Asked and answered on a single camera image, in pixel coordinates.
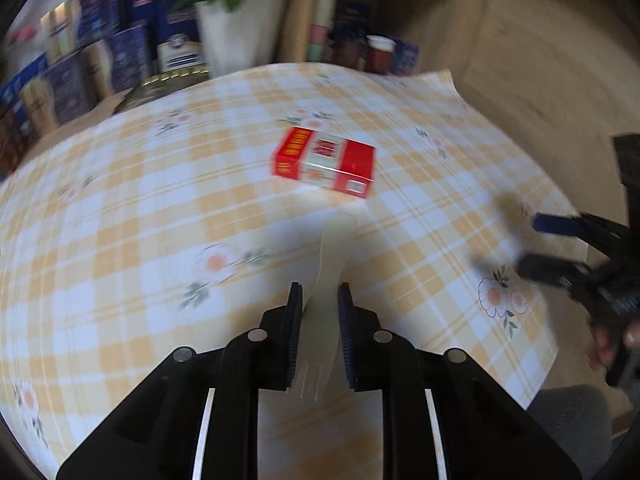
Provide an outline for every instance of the barcode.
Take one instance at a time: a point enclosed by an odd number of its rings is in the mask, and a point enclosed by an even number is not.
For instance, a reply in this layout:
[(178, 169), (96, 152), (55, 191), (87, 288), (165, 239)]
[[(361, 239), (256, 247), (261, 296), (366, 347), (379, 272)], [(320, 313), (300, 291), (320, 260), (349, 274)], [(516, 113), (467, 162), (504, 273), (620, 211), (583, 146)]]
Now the barcode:
[(365, 189), (367, 189), (367, 186), (362, 182), (358, 182), (357, 180), (347, 180), (347, 186), (346, 186), (347, 191), (351, 191), (352, 193), (363, 194)]

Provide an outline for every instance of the screw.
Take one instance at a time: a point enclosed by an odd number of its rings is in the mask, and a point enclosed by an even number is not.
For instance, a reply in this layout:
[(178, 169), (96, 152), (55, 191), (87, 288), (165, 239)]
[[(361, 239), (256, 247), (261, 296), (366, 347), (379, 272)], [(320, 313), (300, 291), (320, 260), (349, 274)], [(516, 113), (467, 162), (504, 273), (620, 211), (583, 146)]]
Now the screw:
[(260, 341), (264, 341), (265, 339), (267, 339), (268, 335), (269, 334), (267, 334), (266, 330), (263, 330), (261, 328), (254, 328), (246, 336), (249, 338), (249, 341), (259, 343)]
[(466, 361), (466, 352), (459, 348), (454, 348), (447, 352), (447, 359), (452, 363), (463, 363)]
[(189, 359), (191, 359), (191, 356), (193, 356), (193, 351), (191, 350), (191, 348), (187, 348), (186, 346), (177, 348), (174, 352), (174, 359), (179, 363), (188, 361)]
[(394, 338), (394, 335), (389, 330), (376, 330), (373, 333), (373, 341), (376, 343), (389, 343)]

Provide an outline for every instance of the blue box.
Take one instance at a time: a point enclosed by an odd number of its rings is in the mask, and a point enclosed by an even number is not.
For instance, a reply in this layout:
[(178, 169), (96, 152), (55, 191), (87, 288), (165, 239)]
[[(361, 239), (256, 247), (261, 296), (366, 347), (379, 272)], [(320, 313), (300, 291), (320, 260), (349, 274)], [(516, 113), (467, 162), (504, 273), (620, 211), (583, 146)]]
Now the blue box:
[(97, 41), (82, 54), (100, 100), (133, 88), (153, 73), (146, 25)]
[(155, 0), (160, 72), (204, 64), (194, 5), (175, 9), (176, 0)]
[(338, 2), (332, 40), (360, 40), (370, 33), (371, 7), (354, 2)]
[(152, 60), (158, 58), (155, 0), (120, 0), (120, 27), (122, 30), (146, 25), (146, 35)]
[(420, 47), (398, 38), (391, 39), (396, 42), (396, 49), (389, 64), (389, 73), (395, 76), (411, 76), (420, 54)]
[(50, 64), (120, 30), (118, 0), (67, 0), (40, 20)]
[(29, 122), (27, 111), (22, 106), (20, 92), (31, 80), (42, 74), (48, 67), (47, 56), (42, 54), (1, 89), (2, 101), (14, 110), (15, 123), (24, 137), (31, 135), (33, 127)]
[(26, 85), (20, 97), (36, 131), (48, 134), (97, 104), (82, 53), (76, 52)]

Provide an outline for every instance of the hand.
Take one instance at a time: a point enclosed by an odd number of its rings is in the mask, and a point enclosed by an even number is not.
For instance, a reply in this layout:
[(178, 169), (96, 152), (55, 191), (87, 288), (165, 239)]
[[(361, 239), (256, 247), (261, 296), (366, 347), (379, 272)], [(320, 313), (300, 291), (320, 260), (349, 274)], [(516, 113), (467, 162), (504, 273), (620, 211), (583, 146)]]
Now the hand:
[[(591, 368), (594, 370), (601, 364), (610, 367), (616, 356), (611, 334), (608, 328), (603, 326), (596, 327), (593, 330), (594, 343), (589, 350), (589, 360)], [(624, 344), (627, 348), (640, 348), (640, 319), (632, 321), (625, 330), (623, 337)]]

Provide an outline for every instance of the plaid tablecloth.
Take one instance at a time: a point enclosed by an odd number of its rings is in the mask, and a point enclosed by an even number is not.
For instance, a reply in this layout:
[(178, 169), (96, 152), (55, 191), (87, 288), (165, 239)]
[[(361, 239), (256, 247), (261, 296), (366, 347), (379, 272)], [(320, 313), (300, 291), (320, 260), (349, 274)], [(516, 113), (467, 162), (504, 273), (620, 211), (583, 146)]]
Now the plaid tablecloth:
[[(370, 197), (271, 176), (292, 124), (375, 146)], [(561, 191), (448, 73), (275, 65), (115, 116), (0, 189), (0, 411), (29, 457), (53, 478), (174, 348), (224, 346), (292, 281), (308, 295), (336, 210), (358, 221), (356, 304), (418, 348), (467, 350), (527, 406), (556, 344), (511, 266), (527, 245), (584, 257), (529, 227), (572, 213)], [(339, 366), (320, 402), (261, 394), (260, 477), (380, 478), (380, 402)]]

